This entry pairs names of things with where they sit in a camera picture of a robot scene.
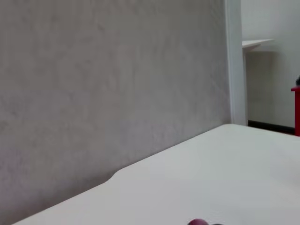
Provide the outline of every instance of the red object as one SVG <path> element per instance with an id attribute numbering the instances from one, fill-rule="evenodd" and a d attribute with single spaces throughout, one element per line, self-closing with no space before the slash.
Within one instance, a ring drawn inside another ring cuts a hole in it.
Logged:
<path id="1" fill-rule="evenodd" d="M 194 219 L 191 222 L 189 222 L 188 225 L 209 225 L 209 224 L 203 219 Z"/>
<path id="2" fill-rule="evenodd" d="M 295 92 L 295 121 L 296 135 L 300 136 L 300 87 L 292 88 Z"/>

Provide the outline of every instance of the door frame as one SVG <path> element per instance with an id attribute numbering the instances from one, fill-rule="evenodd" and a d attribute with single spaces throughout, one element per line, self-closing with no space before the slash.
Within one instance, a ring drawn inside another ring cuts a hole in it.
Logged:
<path id="1" fill-rule="evenodd" d="M 241 1 L 225 0 L 227 58 L 232 123 L 246 126 L 247 81 L 243 66 Z"/>

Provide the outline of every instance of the gray wall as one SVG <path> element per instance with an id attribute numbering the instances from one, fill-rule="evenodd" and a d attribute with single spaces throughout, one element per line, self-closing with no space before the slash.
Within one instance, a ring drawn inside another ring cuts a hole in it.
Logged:
<path id="1" fill-rule="evenodd" d="M 246 57 L 249 119 L 295 127 L 291 88 L 300 75 L 300 1 L 241 3 L 243 39 L 275 39 Z"/>
<path id="2" fill-rule="evenodd" d="M 222 0 L 0 1 L 0 224 L 230 122 Z"/>

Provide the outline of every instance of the red chair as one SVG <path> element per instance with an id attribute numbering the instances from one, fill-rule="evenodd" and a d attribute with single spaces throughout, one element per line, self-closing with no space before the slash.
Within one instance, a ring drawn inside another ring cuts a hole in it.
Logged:
<path id="1" fill-rule="evenodd" d="M 296 135 L 300 136 L 300 87 L 292 88 L 295 92 L 295 121 L 296 121 Z"/>

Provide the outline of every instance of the black baseboard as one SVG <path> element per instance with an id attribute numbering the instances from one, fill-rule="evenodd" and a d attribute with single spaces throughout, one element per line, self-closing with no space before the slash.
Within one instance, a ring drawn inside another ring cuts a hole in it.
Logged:
<path id="1" fill-rule="evenodd" d="M 292 127 L 285 127 L 285 126 L 274 125 L 274 124 L 269 124 L 269 123 L 261 123 L 261 122 L 256 122 L 256 121 L 252 121 L 252 120 L 248 121 L 248 126 L 252 127 L 252 128 L 259 128 L 259 129 L 264 129 L 264 130 L 285 133 L 288 135 L 295 135 L 295 128 L 292 128 Z"/>

